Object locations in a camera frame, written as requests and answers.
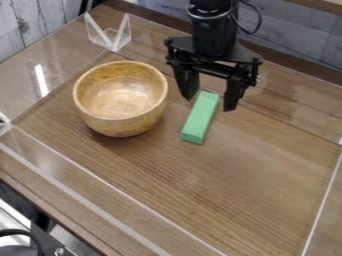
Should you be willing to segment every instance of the floor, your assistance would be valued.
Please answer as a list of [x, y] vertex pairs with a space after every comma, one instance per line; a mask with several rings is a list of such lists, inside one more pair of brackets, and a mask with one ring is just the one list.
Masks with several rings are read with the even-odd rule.
[[[9, 204], [19, 213], [21, 213], [27, 219], [35, 220], [37, 216], [37, 210], [33, 205], [20, 196], [16, 192], [0, 182], [0, 199]], [[78, 256], [98, 256], [99, 254], [60, 226], [56, 225], [50, 233], [59, 242], [62, 242], [67, 248]]]

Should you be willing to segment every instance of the wooden table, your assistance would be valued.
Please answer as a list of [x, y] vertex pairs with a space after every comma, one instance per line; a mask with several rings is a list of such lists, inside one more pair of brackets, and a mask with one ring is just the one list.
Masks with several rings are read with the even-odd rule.
[[[92, 15], [111, 27], [123, 17], [110, 4]], [[163, 46], [166, 36], [182, 32], [136, 16], [131, 22], [134, 40], [118, 54], [91, 45], [79, 19], [3, 64], [4, 79], [21, 81], [9, 67], [29, 59], [66, 82], [58, 86], [47, 72], [58, 89], [21, 111], [16, 127], [0, 137], [3, 145], [16, 144], [0, 147], [1, 180], [106, 255], [302, 255], [331, 175], [339, 174], [341, 88], [265, 63], [258, 88], [235, 112], [218, 111], [204, 145], [182, 142], [192, 103], [179, 95]], [[36, 62], [40, 49], [44, 58]], [[87, 128], [71, 90], [87, 69], [123, 59], [158, 67], [171, 92], [158, 125], [115, 139]], [[56, 61], [64, 63], [59, 69]], [[83, 64], [70, 72], [63, 68], [74, 61]], [[221, 87], [219, 80], [203, 81], [207, 90]], [[21, 87], [12, 82], [11, 94]], [[32, 98], [17, 97], [16, 107], [27, 108]], [[334, 255], [342, 246], [339, 176], [306, 255]]]

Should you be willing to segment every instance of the wooden bowl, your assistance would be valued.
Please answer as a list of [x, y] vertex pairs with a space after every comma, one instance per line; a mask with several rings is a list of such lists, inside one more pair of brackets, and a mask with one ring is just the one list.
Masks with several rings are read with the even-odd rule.
[[147, 131], [162, 117], [168, 85], [150, 65], [118, 61], [92, 68], [76, 81], [74, 101], [87, 125], [112, 137]]

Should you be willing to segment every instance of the transparent plastic piece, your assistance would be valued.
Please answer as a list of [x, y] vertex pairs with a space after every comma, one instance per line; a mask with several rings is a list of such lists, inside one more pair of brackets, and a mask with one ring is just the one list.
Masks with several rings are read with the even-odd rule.
[[102, 30], [88, 13], [84, 14], [90, 40], [108, 51], [118, 52], [131, 42], [131, 22], [128, 14], [124, 14], [119, 30], [111, 28]]
[[[116, 239], [124, 245], [124, 255], [229, 255], [17, 127], [0, 124], [0, 169], [9, 170], [17, 162], [32, 171], [29, 175], [48, 181], [62, 194], [66, 193], [104, 219], [111, 230], [119, 230]], [[15, 169], [11, 169], [11, 176], [19, 178], [21, 174]], [[66, 175], [60, 175], [59, 170], [66, 170]], [[103, 195], [106, 200], [94, 197], [94, 193]], [[63, 211], [59, 202], [51, 204]]]

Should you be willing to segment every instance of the green block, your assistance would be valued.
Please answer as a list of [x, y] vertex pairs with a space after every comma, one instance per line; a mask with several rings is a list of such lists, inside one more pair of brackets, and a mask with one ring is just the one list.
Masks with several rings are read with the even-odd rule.
[[218, 105], [219, 95], [202, 91], [182, 130], [182, 140], [203, 143]]

